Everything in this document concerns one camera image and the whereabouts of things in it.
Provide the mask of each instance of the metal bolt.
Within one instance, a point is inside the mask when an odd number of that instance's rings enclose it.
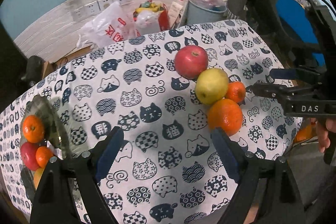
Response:
[[[89,157],[90,155],[91,155],[90,151],[84,151],[84,152],[82,153],[82,157],[83,157],[83,158],[87,158],[87,157]]]
[[[281,162],[281,163],[285,163],[286,162],[286,158],[283,156],[277,157],[277,159]]]
[[[248,158],[252,158],[254,156],[254,154],[251,151],[247,151],[245,152],[245,156]]]
[[[57,161],[57,157],[53,156],[50,158],[49,160],[51,163],[54,163],[55,161]]]

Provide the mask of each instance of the gray trash can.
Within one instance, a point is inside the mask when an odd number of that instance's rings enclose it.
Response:
[[[222,6],[221,9],[221,11],[208,10],[189,0],[187,25],[223,20],[225,19],[227,9],[226,6]]]

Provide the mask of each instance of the table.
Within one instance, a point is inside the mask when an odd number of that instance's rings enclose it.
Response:
[[[232,140],[260,158],[282,155],[302,120],[285,117],[276,100],[256,97],[251,89],[257,81],[274,81],[271,68],[283,68],[276,56],[242,20],[185,26],[73,60],[1,113],[1,169],[13,204],[31,211],[20,178],[18,125],[26,103],[40,94],[57,110],[76,155],[104,139],[111,127],[123,128],[123,147],[100,182],[119,223],[188,223],[225,206],[236,183],[211,142],[208,107],[196,98],[195,82],[175,71],[174,56],[185,45],[203,47],[209,68],[221,68],[246,86],[243,127]],[[89,223],[76,184],[74,197],[81,219]]]

